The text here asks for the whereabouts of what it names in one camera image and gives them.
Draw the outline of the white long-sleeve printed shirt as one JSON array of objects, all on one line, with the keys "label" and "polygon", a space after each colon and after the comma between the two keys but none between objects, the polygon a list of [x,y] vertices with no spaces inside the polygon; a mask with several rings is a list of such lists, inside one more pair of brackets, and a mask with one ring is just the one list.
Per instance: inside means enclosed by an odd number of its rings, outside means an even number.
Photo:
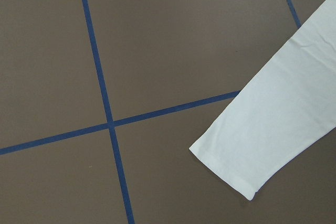
[{"label": "white long-sleeve printed shirt", "polygon": [[335,128],[335,0],[325,0],[190,151],[248,200]]}]

